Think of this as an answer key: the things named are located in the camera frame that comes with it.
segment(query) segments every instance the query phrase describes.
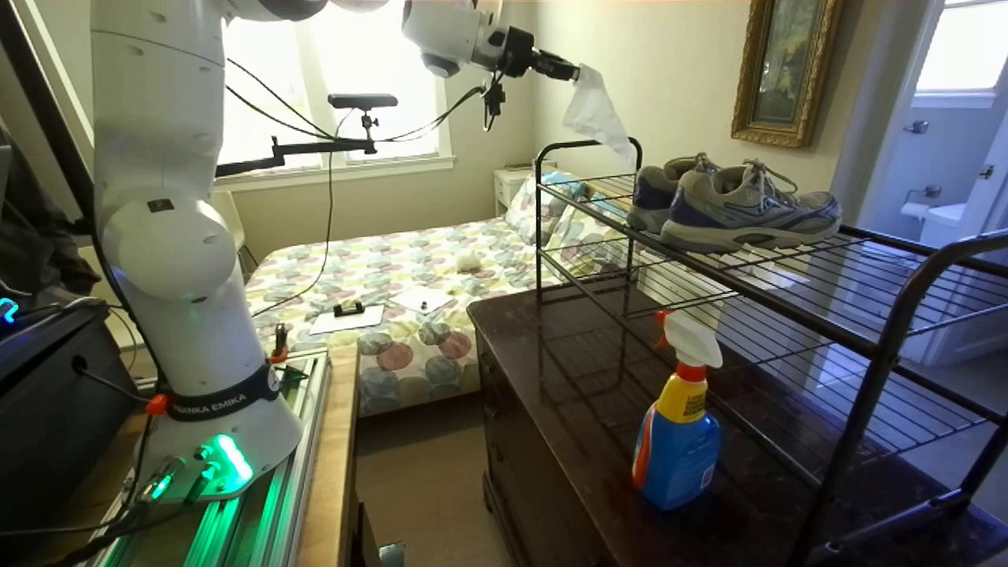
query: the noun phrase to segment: spray bottle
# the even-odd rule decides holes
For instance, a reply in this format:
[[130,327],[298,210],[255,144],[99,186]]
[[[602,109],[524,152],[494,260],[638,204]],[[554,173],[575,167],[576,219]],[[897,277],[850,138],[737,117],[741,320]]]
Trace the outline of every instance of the spray bottle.
[[647,501],[673,512],[716,478],[722,425],[705,414],[705,370],[722,367],[722,347],[716,331],[684,312],[663,308],[660,327],[678,353],[678,370],[644,417],[629,472]]

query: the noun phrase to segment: cable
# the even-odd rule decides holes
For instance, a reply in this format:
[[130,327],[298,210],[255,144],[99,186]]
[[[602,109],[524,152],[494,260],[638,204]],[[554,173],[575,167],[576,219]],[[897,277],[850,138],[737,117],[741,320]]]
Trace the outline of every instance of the cable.
[[348,109],[345,117],[342,117],[342,124],[336,124],[336,135],[342,135],[342,130],[345,130],[345,124],[353,117],[353,114],[358,114],[355,108],[353,109]]
[[227,57],[240,72],[247,72],[255,86],[263,86],[274,101],[281,101],[293,117],[298,117],[306,126],[311,126],[321,138],[330,138],[317,124],[311,124],[306,114],[298,114],[290,101],[283,101],[266,79],[259,79],[248,67]]
[[[134,458],[134,470],[140,470],[140,463],[144,459],[147,439],[150,439],[150,417],[144,420],[144,432],[140,439],[140,449],[135,449],[135,458]],[[90,525],[4,530],[0,540],[72,537],[72,533],[95,533],[95,530],[104,530],[104,525],[118,525],[134,507],[135,486],[140,486],[140,478],[130,483],[126,497],[124,497],[119,512],[111,521],[90,522]]]
[[104,385],[104,388],[111,388],[111,391],[118,391],[118,394],[124,394],[124,397],[130,397],[130,400],[135,400],[135,404],[147,404],[147,397],[143,397],[143,394],[134,394],[134,391],[126,391],[126,388],[119,388],[118,381],[111,381],[111,377],[101,377],[101,375],[95,375],[95,373],[80,373],[81,377],[92,377],[92,381],[99,381],[99,385]]
[[439,114],[432,124],[422,124],[422,126],[417,126],[417,130],[406,130],[406,134],[397,134],[397,135],[388,135],[388,138],[376,138],[376,141],[381,141],[381,144],[395,144],[395,141],[403,141],[403,138],[417,138],[417,135],[422,135],[422,134],[428,134],[428,130],[439,130],[455,109],[459,109],[470,99],[477,99],[477,96],[486,96],[486,86],[477,86],[477,88],[470,88],[466,96],[459,96],[445,114]]
[[293,134],[302,134],[302,135],[311,135],[311,138],[330,138],[330,135],[317,135],[317,134],[309,134],[302,126],[293,126],[293,124],[283,124],[279,119],[274,114],[263,109],[259,104],[251,104],[248,99],[244,99],[238,88],[227,86],[227,92],[244,101],[248,109],[255,109],[259,117],[271,119],[271,124],[281,124],[283,130],[293,130]]
[[[144,420],[144,432],[143,432],[140,449],[135,449],[135,458],[134,458],[134,483],[130,483],[130,487],[126,487],[126,494],[124,494],[119,512],[118,512],[111,521],[95,522],[95,530],[108,530],[108,533],[101,533],[99,540],[92,540],[92,541],[80,544],[75,553],[64,555],[61,560],[53,560],[53,567],[72,567],[72,563],[80,563],[80,560],[95,557],[101,547],[108,547],[108,544],[111,544],[115,540],[119,540],[124,533],[147,530],[147,525],[157,525],[157,522],[166,522],[166,521],[181,518],[181,515],[175,512],[175,515],[166,515],[166,518],[140,522],[140,521],[144,521],[144,515],[147,515],[147,504],[140,504],[140,501],[135,501],[135,487],[140,487],[140,467],[143,467],[143,459],[144,459],[144,454],[147,454],[150,421],[154,421],[154,420],[147,417],[147,420]],[[51,537],[51,533],[61,537],[64,530],[35,530],[33,537]]]
[[40,232],[13,201],[7,201],[7,210],[11,210],[18,224],[25,224],[29,230]]
[[33,296],[29,291],[18,291],[18,286],[7,284],[4,277],[0,277],[0,291],[11,293],[11,296]]
[[192,515],[192,512],[197,512],[192,501],[182,501],[182,504],[181,504],[176,512],[171,512],[171,515],[147,518],[147,515],[150,515],[150,504],[143,501],[143,504],[130,507],[130,515],[126,515],[115,530],[108,530],[108,533],[101,533],[99,540],[85,541],[81,547],[64,555],[64,557],[61,557],[56,563],[51,563],[51,567],[75,567],[75,563],[95,557],[101,547],[108,547],[108,544],[111,544],[115,540],[119,540],[119,537],[130,537],[130,533],[143,533],[143,530],[171,522],[171,521],[185,518],[185,515]]
[[327,193],[327,219],[325,219],[325,241],[321,241],[325,249],[321,249],[317,275],[311,277],[309,286],[302,286],[298,293],[290,293],[290,296],[283,296],[283,299],[279,299],[279,303],[251,312],[251,317],[259,317],[259,315],[266,315],[266,312],[274,312],[279,307],[288,307],[288,303],[306,296],[306,293],[321,280],[321,275],[325,275],[325,267],[327,267],[327,249],[330,249],[330,241],[334,241],[334,207],[336,207],[334,158],[330,158],[330,156],[325,158],[325,193]]

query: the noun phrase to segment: picture frame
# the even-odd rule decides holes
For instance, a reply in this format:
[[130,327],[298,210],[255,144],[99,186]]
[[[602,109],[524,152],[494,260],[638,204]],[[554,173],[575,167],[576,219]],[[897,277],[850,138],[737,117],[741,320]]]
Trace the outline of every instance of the picture frame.
[[752,0],[732,135],[813,141],[846,0]]

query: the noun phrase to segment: shoe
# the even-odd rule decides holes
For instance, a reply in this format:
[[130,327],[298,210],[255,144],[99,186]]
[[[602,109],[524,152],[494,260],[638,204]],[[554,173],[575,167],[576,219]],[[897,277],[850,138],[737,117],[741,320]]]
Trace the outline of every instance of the shoe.
[[678,194],[678,184],[687,170],[705,167],[705,156],[694,158],[672,158],[666,167],[644,167],[634,179],[634,204],[629,204],[629,228],[647,232],[663,232],[667,207]]
[[741,246],[804,246],[839,230],[839,201],[796,186],[759,161],[691,170],[663,224],[663,241],[697,252]]

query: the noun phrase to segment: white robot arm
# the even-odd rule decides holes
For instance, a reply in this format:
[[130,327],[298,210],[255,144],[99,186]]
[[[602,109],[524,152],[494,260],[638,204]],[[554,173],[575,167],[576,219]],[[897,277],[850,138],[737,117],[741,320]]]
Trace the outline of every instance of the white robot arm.
[[576,67],[540,51],[528,31],[501,25],[498,17],[459,0],[406,0],[403,31],[439,77],[455,77],[459,62],[478,62],[501,77],[537,70],[564,81],[576,79]]
[[[115,286],[166,381],[140,483],[171,501],[234,497],[283,463],[298,421],[259,347],[234,241],[211,207],[227,19],[309,19],[325,0],[95,0],[95,228]],[[403,31],[445,72],[576,67],[459,0],[406,0]]]

